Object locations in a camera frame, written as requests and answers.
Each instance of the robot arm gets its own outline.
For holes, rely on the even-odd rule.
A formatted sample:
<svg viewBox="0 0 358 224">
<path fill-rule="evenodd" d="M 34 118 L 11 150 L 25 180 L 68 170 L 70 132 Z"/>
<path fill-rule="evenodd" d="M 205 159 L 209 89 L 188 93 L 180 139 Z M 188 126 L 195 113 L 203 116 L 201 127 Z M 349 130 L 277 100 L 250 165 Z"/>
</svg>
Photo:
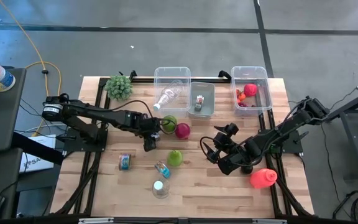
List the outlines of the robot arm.
<svg viewBox="0 0 358 224">
<path fill-rule="evenodd" d="M 293 111 L 295 111 L 293 116 L 288 118 L 291 114 L 289 113 L 284 122 L 276 128 L 251 136 L 240 144 L 231 140 L 231 136 L 239 130 L 234 123 L 226 127 L 215 127 L 220 131 L 213 139 L 216 150 L 210 148 L 202 139 L 201 148 L 203 149 L 204 146 L 207 149 L 205 153 L 207 159 L 218 164 L 223 174 L 229 175 L 238 167 L 243 167 L 242 170 L 250 174 L 252 166 L 261 162 L 263 155 L 269 151 L 272 144 L 282 144 L 291 132 L 305 124 L 321 124 L 329 114 L 329 110 L 317 99 L 311 99 L 308 96 L 291 110 Z M 220 152 L 225 152 L 226 155 L 221 158 Z"/>
<path fill-rule="evenodd" d="M 78 116 L 109 123 L 122 131 L 129 131 L 135 136 L 144 138 L 145 151 L 155 149 L 155 142 L 159 140 L 158 132 L 161 131 L 161 119 L 149 118 L 147 114 L 128 110 L 102 109 L 80 100 L 69 100 L 67 94 L 48 96 L 44 102 L 42 111 L 44 119 L 61 121 L 77 130 L 86 142 L 97 142 L 105 130 L 96 124 L 86 124 Z"/>
</svg>

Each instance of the concrete floor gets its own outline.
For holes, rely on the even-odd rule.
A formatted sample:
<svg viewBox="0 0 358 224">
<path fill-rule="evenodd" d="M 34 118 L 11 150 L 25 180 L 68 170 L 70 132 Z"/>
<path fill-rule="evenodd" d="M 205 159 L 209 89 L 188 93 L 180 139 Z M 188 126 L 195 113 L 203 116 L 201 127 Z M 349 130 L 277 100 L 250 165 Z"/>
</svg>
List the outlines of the concrete floor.
<svg viewBox="0 0 358 224">
<path fill-rule="evenodd" d="M 257 29 L 253 0 L 5 0 L 23 24 L 95 27 L 179 27 Z M 358 1 L 259 0 L 266 29 L 358 30 Z M 0 24 L 12 23 L 0 6 Z M 215 77 L 236 65 L 265 66 L 259 34 L 162 32 L 28 32 L 45 61 L 63 74 L 62 90 L 76 98 L 85 75 L 112 75 L 136 70 L 152 75 L 163 66 L 186 66 L 194 76 Z M 284 78 L 289 100 L 306 95 L 327 107 L 358 85 L 358 35 L 267 35 L 274 77 Z M 21 31 L 0 30 L 0 63 L 24 67 L 38 57 Z M 41 66 L 27 72 L 23 99 L 41 111 L 45 99 Z M 49 87 L 57 93 L 57 74 L 51 68 Z M 343 103 L 356 97 L 349 96 Z M 39 118 L 20 110 L 16 129 L 29 129 Z M 342 177 L 358 165 L 342 124 L 324 125 L 339 198 L 358 190 L 358 182 Z M 338 205 L 326 162 L 319 126 L 302 140 L 306 176 L 315 213 L 331 217 Z M 50 174 L 51 181 L 56 172 Z M 42 213 L 50 190 L 27 192 L 19 210 Z M 349 219 L 343 213 L 338 218 Z"/>
</svg>

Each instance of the wooden table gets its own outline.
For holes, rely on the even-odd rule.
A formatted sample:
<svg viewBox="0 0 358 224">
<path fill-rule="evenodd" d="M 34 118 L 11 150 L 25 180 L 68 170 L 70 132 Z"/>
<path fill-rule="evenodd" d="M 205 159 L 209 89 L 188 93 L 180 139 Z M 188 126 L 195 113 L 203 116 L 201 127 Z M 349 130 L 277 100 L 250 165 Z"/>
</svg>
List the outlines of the wooden table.
<svg viewBox="0 0 358 224">
<path fill-rule="evenodd" d="M 94 104 L 99 78 L 84 77 L 80 100 Z M 209 121 L 188 118 L 178 120 L 179 123 L 185 122 L 191 127 L 188 141 L 178 140 L 175 135 L 161 134 L 157 149 L 145 152 L 143 139 L 110 126 L 106 151 L 101 157 L 92 216 L 273 217 L 269 189 L 253 189 L 249 183 L 249 176 L 242 175 L 240 169 L 233 171 L 229 176 L 222 174 L 218 166 L 208 162 L 201 152 L 199 140 L 205 135 L 213 138 L 217 133 L 213 126 L 236 123 L 240 130 L 233 140 L 237 142 L 255 135 L 260 128 L 256 116 L 233 115 L 232 94 L 228 84 L 215 84 L 215 86 L 215 113 Z M 274 119 L 276 124 L 279 124 L 290 110 L 284 81 L 281 78 L 271 78 L 269 86 Z M 104 105 L 105 96 L 106 92 L 103 93 L 101 105 Z M 134 93 L 130 100 L 134 99 L 143 100 L 151 107 L 154 103 L 153 84 L 134 84 Z M 121 104 L 112 101 L 110 108 Z M 129 104 L 125 109 L 147 112 L 145 106 L 138 103 Z M 157 199 L 151 192 L 153 181 L 160 177 L 154 164 L 157 161 L 165 162 L 168 152 L 172 149 L 181 150 L 183 164 L 171 168 L 170 195 L 165 199 Z M 130 171 L 118 169 L 119 155 L 122 153 L 130 153 L 134 156 Z M 83 152 L 75 152 L 64 160 L 51 212 L 61 208 L 76 189 L 83 157 Z M 284 154 L 282 160 L 289 189 L 306 210 L 313 213 L 308 184 L 300 159 L 294 155 Z M 265 160 L 255 166 L 254 170 L 263 167 L 265 167 Z M 282 194 L 279 190 L 278 194 L 280 208 L 284 212 Z M 85 189 L 85 195 L 88 195 L 88 189 Z M 83 197 L 82 209 L 85 207 L 86 199 L 87 196 Z"/>
</svg>

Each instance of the green ball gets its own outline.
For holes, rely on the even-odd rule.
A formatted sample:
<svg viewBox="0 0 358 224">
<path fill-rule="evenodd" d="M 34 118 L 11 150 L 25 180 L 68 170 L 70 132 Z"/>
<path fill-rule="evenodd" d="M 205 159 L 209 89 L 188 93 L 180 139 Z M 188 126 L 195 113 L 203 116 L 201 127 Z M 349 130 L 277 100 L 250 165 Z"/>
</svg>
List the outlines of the green ball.
<svg viewBox="0 0 358 224">
<path fill-rule="evenodd" d="M 170 166 L 179 166 L 183 160 L 183 156 L 179 150 L 172 150 L 168 154 L 167 164 Z"/>
<path fill-rule="evenodd" d="M 162 121 L 162 129 L 168 133 L 173 132 L 178 123 L 177 119 L 172 115 L 167 115 L 164 117 L 164 120 L 170 120 L 172 122 Z"/>
</svg>

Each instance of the clear plastic bin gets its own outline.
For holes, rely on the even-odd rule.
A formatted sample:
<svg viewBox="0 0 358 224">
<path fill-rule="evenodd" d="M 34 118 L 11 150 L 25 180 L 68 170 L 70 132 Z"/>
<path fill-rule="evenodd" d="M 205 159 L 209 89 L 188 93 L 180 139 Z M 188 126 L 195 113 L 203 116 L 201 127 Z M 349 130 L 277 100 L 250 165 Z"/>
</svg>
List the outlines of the clear plastic bin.
<svg viewBox="0 0 358 224">
<path fill-rule="evenodd" d="M 191 119 L 210 119 L 215 110 L 215 85 L 212 83 L 192 82 L 190 84 L 191 107 L 189 109 L 189 118 Z M 204 97 L 201 111 L 196 111 L 197 96 Z"/>
<path fill-rule="evenodd" d="M 236 115 L 259 115 L 272 109 L 269 83 L 264 67 L 236 66 L 231 69 L 231 77 L 231 91 Z M 241 107 L 237 103 L 236 90 L 243 91 L 246 84 L 255 84 L 258 89 L 255 96 L 246 96 L 242 101 L 247 107 Z"/>
<path fill-rule="evenodd" d="M 184 90 L 175 100 L 159 109 L 161 116 L 174 115 L 185 118 L 190 109 L 190 69 L 186 67 L 159 67 L 154 71 L 154 103 L 160 99 L 161 91 L 174 80 L 180 80 L 184 84 Z"/>
</svg>

